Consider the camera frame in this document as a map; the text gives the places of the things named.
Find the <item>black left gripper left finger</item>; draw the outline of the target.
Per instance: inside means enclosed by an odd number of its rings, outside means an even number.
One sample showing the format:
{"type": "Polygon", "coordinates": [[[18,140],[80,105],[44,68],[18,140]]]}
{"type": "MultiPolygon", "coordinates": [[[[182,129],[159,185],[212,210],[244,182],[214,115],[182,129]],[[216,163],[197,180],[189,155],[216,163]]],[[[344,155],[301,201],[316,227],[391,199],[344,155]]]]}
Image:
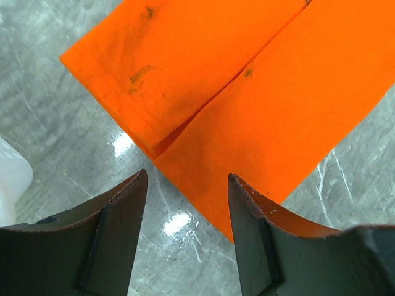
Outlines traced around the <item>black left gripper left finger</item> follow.
{"type": "Polygon", "coordinates": [[[36,223],[1,228],[2,295],[126,295],[148,189],[145,170],[36,223]]]}

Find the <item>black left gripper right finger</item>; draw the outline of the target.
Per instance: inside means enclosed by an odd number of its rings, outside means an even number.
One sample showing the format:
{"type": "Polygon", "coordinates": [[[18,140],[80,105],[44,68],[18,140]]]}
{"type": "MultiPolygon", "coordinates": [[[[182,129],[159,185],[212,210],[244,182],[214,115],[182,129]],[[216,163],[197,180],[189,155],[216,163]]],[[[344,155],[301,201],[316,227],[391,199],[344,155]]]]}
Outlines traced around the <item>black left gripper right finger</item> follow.
{"type": "Polygon", "coordinates": [[[243,295],[394,294],[394,226],[329,228],[235,174],[228,203],[243,295]]]}

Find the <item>orange t-shirt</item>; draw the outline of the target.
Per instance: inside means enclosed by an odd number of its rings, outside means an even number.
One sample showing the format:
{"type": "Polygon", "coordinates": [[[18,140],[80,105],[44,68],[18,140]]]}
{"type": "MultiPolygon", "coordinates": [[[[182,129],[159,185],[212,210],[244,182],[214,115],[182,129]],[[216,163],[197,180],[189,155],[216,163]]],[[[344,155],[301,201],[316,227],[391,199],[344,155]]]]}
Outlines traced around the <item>orange t-shirt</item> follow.
{"type": "Polygon", "coordinates": [[[232,238],[230,173],[283,202],[394,84],[394,2],[124,1],[60,61],[232,238]]]}

